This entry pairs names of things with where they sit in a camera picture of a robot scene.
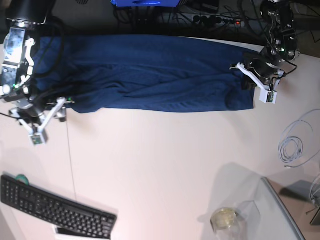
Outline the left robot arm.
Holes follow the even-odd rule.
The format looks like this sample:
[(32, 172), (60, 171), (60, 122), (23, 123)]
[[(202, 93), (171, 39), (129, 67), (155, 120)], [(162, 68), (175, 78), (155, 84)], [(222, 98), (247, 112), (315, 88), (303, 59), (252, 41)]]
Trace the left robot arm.
[(259, 9), (253, 0), (251, 4), (266, 45), (260, 52), (244, 52), (244, 62), (230, 69), (244, 74), (243, 88), (260, 89), (261, 102), (275, 104), (280, 81), (298, 69), (292, 63), (298, 51), (294, 13), (288, 0), (263, 0)]

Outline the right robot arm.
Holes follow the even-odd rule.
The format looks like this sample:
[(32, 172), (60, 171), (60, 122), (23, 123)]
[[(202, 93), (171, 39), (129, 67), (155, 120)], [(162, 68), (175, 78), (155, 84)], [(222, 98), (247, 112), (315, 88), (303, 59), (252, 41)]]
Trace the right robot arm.
[[(10, 28), (3, 42), (4, 60), (0, 74), (0, 100), (13, 105), (6, 115), (23, 126), (33, 145), (46, 144), (46, 127), (52, 119), (67, 120), (66, 105), (70, 97), (58, 97), (55, 90), (40, 92), (36, 79), (51, 74), (61, 61), (65, 35), (63, 23), (51, 20), (54, 0), (13, 0), (6, 10)], [(52, 27), (60, 34), (60, 46), (53, 65), (38, 73), (42, 59), (34, 61), (40, 48), (39, 29)]]

